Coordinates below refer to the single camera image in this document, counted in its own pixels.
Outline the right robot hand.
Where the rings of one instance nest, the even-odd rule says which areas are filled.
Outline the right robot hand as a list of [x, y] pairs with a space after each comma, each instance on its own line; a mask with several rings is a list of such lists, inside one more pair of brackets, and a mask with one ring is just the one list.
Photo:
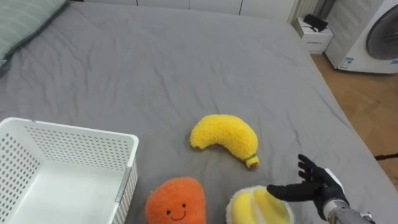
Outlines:
[[285, 202], [312, 201], [320, 218], [327, 221], [323, 207], [330, 200], [342, 200], [349, 205], [342, 187], [322, 167], [317, 166], [303, 154], [298, 155], [298, 175], [303, 179], [300, 184], [268, 185], [267, 191], [275, 198]]

